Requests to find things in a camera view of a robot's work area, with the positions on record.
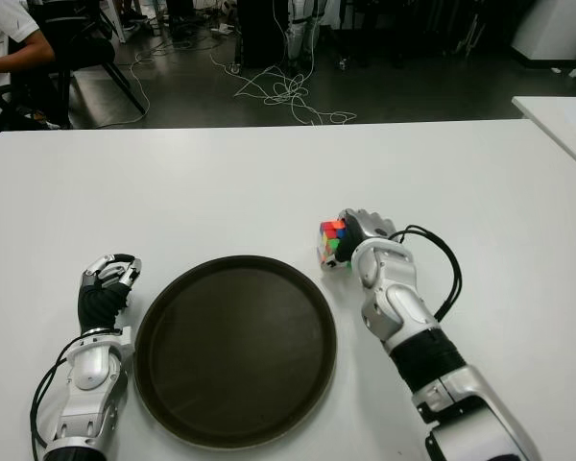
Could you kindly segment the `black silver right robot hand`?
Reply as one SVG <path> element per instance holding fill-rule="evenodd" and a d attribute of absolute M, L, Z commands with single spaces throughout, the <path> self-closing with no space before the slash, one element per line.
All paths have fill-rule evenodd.
<path fill-rule="evenodd" d="M 323 269 L 350 265 L 356 248 L 367 239 L 388 238 L 396 232 L 390 219 L 377 212 L 347 208 L 319 226 L 318 259 Z"/>

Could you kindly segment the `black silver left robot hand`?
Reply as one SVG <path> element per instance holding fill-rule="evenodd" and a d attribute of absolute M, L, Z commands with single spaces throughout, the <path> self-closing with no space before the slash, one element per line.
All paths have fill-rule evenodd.
<path fill-rule="evenodd" d="M 142 261 L 133 255 L 109 254 L 83 271 L 77 306 L 81 333 L 114 328 L 141 269 Z"/>

